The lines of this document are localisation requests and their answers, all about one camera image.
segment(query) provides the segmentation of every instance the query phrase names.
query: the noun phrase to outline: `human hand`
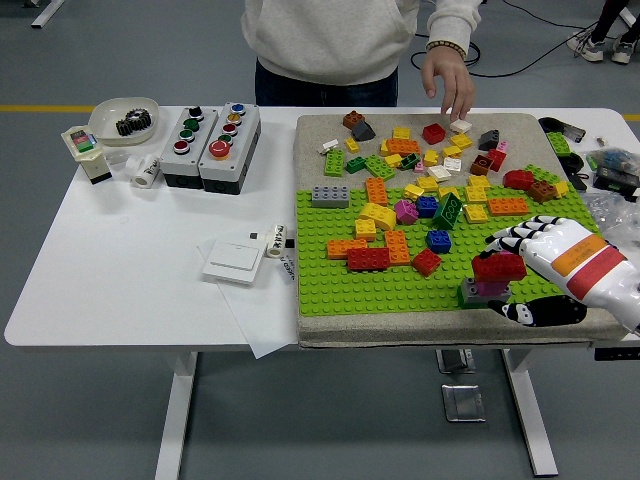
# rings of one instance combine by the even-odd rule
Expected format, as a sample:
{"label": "human hand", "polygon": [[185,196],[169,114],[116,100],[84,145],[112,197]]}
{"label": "human hand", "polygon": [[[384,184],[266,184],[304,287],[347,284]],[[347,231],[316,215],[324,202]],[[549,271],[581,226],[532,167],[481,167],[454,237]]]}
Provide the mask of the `human hand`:
{"label": "human hand", "polygon": [[476,88],[460,54],[451,47],[438,46],[430,49],[422,62],[422,85],[429,98],[436,96],[435,77],[444,81],[444,99],[440,113],[451,108],[449,118],[464,120],[473,105]]}
{"label": "human hand", "polygon": [[[568,298],[562,302],[568,308],[579,310],[576,302],[604,308],[623,327],[640,336],[640,272],[617,249],[575,220],[540,215],[500,230],[486,242],[481,258],[502,250],[520,255],[529,268],[566,294]],[[550,298],[559,302],[562,297]],[[540,306],[544,300],[533,302]],[[491,303],[489,306],[498,313],[528,325],[564,325],[581,320],[548,305],[540,309],[546,318],[538,315],[536,320],[530,305]]]}

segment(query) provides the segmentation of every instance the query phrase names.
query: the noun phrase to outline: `table leg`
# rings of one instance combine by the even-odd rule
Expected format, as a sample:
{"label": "table leg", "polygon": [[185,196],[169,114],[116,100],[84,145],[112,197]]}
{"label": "table leg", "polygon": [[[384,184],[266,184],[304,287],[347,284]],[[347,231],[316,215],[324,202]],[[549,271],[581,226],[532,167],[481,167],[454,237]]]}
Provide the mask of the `table leg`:
{"label": "table leg", "polygon": [[167,357],[167,360],[174,374],[162,443],[160,444],[160,454],[158,455],[156,480],[177,480],[180,475],[180,463],[198,352],[173,355]]}
{"label": "table leg", "polygon": [[529,378],[531,352],[531,350],[506,349],[502,350],[502,357],[518,408],[533,474],[536,477],[551,477],[558,475],[558,469]]}

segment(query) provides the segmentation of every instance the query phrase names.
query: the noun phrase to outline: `person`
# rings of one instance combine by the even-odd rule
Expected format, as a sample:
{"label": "person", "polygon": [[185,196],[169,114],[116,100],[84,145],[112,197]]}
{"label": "person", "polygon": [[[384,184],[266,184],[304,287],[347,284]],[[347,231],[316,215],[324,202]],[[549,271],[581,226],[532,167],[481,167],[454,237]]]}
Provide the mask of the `person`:
{"label": "person", "polygon": [[[442,113],[464,119],[475,87],[464,64],[481,0],[438,0],[422,83]],[[397,105],[398,63],[417,30],[419,0],[245,0],[244,37],[257,54],[262,106]]]}
{"label": "person", "polygon": [[[628,4],[629,0],[607,0],[598,22],[582,32],[574,32],[567,40],[567,46],[576,55],[582,55],[589,62],[601,62],[604,59],[604,40],[607,33]],[[626,33],[618,36],[613,42],[611,60],[621,65],[628,64],[638,44],[638,37],[640,37],[640,21],[636,20]]]}

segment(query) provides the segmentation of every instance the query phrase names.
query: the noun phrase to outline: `white table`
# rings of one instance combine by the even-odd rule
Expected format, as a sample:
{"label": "white table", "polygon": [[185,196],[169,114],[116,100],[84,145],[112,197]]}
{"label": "white table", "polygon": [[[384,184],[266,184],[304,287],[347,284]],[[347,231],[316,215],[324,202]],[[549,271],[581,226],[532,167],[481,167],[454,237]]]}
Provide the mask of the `white table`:
{"label": "white table", "polygon": [[[127,151],[160,155],[181,111],[182,107],[161,107],[153,137]],[[91,185],[81,169],[71,181],[9,320],[5,338],[27,351],[166,353],[175,375],[157,479],[175,479],[178,475],[196,352],[247,346],[218,287],[202,281],[202,258],[196,246],[253,222],[294,225],[292,146],[297,118],[344,111],[261,109],[262,135],[239,196],[171,189],[161,178],[149,190],[134,189],[124,175],[123,164],[112,169],[113,179],[97,185]],[[602,136],[612,145],[640,152],[640,143],[623,118],[611,110],[475,110],[508,111],[555,117],[584,128],[587,136],[582,143],[572,145],[575,151],[597,148],[595,137]],[[436,113],[437,109],[393,112]],[[291,306],[295,298],[292,295],[282,301]],[[267,310],[263,314],[268,318],[278,312]],[[624,343],[640,342],[629,335]],[[526,371],[527,362],[524,355],[514,352],[505,354],[512,386],[524,392],[516,398],[534,473],[553,475],[557,470]],[[529,417],[533,423],[527,426]]]}

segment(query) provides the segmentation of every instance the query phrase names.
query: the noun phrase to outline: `blue lego brick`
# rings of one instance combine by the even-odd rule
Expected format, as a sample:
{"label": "blue lego brick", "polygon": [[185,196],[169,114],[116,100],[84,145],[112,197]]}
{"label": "blue lego brick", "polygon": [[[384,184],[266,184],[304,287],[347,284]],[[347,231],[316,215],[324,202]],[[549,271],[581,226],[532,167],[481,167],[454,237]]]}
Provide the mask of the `blue lego brick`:
{"label": "blue lego brick", "polygon": [[446,230],[431,230],[427,233],[427,246],[433,253],[449,253],[451,238]]}
{"label": "blue lego brick", "polygon": [[433,218],[438,210],[438,200],[436,197],[425,197],[421,195],[416,201],[418,218]]}

